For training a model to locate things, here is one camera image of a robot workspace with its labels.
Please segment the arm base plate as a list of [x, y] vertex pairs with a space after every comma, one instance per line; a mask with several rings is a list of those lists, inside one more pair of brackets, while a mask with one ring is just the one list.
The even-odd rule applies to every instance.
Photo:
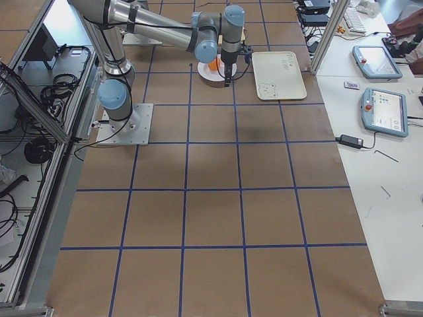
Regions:
[[122, 30], [120, 33], [122, 35], [122, 42], [124, 46], [162, 46], [163, 45], [163, 43], [158, 40], [154, 40], [140, 34], [132, 34], [124, 30]]
[[104, 110], [96, 141], [100, 146], [107, 145], [147, 145], [151, 131], [153, 116], [152, 103], [133, 104], [132, 115], [129, 121], [115, 122], [110, 120]]

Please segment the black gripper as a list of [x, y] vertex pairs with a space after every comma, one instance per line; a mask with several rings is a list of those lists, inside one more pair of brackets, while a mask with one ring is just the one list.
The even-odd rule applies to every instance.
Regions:
[[244, 41], [226, 42], [221, 45], [221, 60], [224, 62], [224, 87], [228, 87], [232, 81], [232, 64], [237, 62], [239, 55], [243, 55], [245, 63], [249, 64], [252, 47]]

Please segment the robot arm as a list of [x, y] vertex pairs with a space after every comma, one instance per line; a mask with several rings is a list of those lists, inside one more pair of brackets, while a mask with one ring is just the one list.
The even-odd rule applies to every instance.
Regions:
[[249, 47], [242, 40], [245, 10], [229, 5], [221, 13], [194, 12], [191, 24], [183, 24], [146, 9], [138, 1], [72, 1], [71, 5], [92, 29], [96, 52], [104, 58], [110, 78], [129, 84], [134, 68], [126, 57], [122, 30], [194, 53], [201, 63], [219, 57], [225, 87], [233, 77], [233, 66]]

